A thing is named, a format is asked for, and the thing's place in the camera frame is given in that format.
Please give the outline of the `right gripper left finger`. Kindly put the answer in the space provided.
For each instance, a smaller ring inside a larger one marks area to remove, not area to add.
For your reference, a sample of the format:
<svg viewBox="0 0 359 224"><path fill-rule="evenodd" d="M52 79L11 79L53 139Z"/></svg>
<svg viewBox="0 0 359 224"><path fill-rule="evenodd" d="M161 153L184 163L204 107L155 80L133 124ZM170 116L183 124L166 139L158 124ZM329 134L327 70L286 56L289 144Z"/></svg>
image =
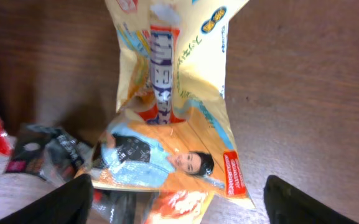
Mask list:
<svg viewBox="0 0 359 224"><path fill-rule="evenodd" d="M0 219L0 224L85 224L93 202L93 192L90 175L82 174Z"/></svg>

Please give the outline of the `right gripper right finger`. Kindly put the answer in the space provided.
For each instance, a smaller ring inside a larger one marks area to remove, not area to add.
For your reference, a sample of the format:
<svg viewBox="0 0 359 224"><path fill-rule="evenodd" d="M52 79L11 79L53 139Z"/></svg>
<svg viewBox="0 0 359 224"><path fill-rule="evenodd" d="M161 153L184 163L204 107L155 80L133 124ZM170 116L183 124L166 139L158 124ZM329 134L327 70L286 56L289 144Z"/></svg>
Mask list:
<svg viewBox="0 0 359 224"><path fill-rule="evenodd" d="M267 178L264 204L271 224L357 224L276 175Z"/></svg>

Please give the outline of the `yellow snack bag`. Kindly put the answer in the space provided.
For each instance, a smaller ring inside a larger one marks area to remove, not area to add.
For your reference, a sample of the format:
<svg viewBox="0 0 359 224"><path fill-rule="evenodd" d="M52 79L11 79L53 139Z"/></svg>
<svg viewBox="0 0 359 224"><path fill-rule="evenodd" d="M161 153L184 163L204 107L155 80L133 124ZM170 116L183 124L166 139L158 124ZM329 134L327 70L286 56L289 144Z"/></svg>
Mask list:
<svg viewBox="0 0 359 224"><path fill-rule="evenodd" d="M228 25L244 1L106 0L119 42L116 116L93 186L153 194L146 223L199 223L219 195L255 208L225 104Z"/></svg>

